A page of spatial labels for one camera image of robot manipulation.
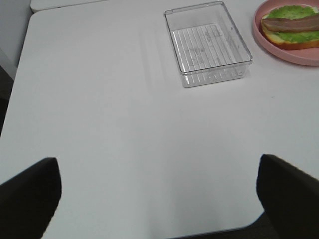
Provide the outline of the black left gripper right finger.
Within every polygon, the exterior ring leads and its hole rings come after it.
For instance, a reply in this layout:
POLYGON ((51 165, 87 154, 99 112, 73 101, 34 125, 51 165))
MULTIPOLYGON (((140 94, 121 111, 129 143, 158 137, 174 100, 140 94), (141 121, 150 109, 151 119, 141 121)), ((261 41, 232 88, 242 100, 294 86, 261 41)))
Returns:
POLYGON ((282 239, 319 237, 319 181, 283 159, 264 154, 256 181, 258 198, 282 239))

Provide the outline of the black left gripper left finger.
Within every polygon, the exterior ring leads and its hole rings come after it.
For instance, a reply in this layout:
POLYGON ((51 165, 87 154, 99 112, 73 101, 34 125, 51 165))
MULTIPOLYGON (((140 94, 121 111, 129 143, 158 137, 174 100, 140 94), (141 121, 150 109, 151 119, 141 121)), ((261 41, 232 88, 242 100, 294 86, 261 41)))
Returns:
POLYGON ((57 159, 45 158, 0 185, 0 237, 40 239, 61 198, 57 159))

